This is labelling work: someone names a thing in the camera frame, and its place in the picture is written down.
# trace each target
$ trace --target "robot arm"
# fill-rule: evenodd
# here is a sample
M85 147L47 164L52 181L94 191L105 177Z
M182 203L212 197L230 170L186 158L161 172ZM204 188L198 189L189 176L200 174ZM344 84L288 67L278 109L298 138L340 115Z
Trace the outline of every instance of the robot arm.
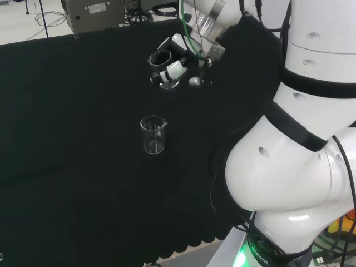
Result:
M203 65L209 68L225 52L218 37L243 16L238 0L195 2L196 15L194 0L181 0L192 32L160 46L159 51L179 52L156 69L153 83L178 79L198 53L208 58ZM248 9L254 0L244 5ZM255 225L264 238L292 257L306 253L327 225L353 208L345 163L331 137L339 136L356 177L356 130L347 129L356 121L354 14L354 0L292 0L289 40L288 29L282 36L284 76L273 110L233 148L226 164L231 197L258 211ZM174 66L181 71L172 71ZM266 266L258 260L264 250L259 245L250 246L250 266Z

